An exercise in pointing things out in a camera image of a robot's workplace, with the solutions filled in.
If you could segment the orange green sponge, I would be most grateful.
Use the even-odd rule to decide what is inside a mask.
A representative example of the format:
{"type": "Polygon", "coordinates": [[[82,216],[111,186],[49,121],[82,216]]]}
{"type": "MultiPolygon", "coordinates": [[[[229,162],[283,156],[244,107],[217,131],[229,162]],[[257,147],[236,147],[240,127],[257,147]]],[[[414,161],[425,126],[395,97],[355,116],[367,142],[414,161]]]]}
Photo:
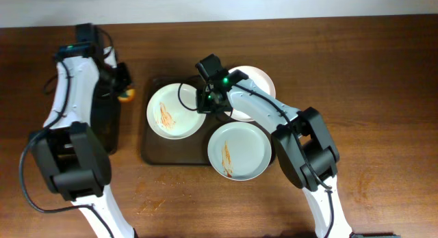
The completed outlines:
{"type": "Polygon", "coordinates": [[[134,99],[135,95],[136,91],[134,89],[128,89],[118,96],[118,100],[121,103],[128,103],[134,99]]]}

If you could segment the white plate with sauce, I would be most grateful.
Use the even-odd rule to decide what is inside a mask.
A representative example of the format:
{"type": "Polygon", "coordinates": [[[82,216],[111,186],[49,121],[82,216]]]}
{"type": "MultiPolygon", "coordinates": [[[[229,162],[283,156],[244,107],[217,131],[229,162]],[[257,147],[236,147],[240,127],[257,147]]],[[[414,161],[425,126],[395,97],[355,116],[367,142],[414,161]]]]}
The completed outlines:
{"type": "Polygon", "coordinates": [[[206,115],[186,109],[196,107],[196,88],[181,83],[171,83],[156,91],[146,108],[146,119],[158,136],[180,140],[196,133],[206,115]]]}

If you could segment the light blue plate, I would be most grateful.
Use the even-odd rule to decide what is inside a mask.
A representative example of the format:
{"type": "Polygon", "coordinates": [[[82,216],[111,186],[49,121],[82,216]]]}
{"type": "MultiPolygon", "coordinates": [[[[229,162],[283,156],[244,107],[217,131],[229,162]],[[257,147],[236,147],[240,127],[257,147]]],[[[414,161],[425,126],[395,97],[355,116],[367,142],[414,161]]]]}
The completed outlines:
{"type": "Polygon", "coordinates": [[[248,181],[270,164],[272,147],[268,136],[247,122],[230,122],[210,137],[207,156],[214,170],[233,181],[248,181]]]}

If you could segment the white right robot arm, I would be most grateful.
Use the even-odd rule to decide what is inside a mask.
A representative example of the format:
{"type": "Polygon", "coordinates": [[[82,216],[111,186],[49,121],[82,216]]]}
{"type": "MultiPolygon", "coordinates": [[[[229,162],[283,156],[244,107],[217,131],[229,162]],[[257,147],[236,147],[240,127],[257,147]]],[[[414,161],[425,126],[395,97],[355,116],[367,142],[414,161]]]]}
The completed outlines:
{"type": "Polygon", "coordinates": [[[211,54],[196,64],[205,86],[196,92],[200,114],[241,111],[271,134],[287,179],[301,189],[317,237],[355,238],[337,191],[339,151],[318,110],[303,111],[276,100],[241,70],[229,71],[211,54]]]}

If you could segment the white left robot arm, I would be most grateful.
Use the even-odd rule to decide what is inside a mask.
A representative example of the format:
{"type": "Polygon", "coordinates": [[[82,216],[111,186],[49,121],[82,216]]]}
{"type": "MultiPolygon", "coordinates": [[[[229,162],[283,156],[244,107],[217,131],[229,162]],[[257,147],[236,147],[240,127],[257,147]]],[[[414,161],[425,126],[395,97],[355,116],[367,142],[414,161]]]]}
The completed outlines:
{"type": "Polygon", "coordinates": [[[131,76],[114,46],[105,46],[106,31],[80,24],[75,38],[54,56],[51,111],[21,155],[33,155],[48,189],[71,203],[68,210],[80,210],[97,237],[137,237],[110,187],[121,103],[134,95],[131,76]]]}

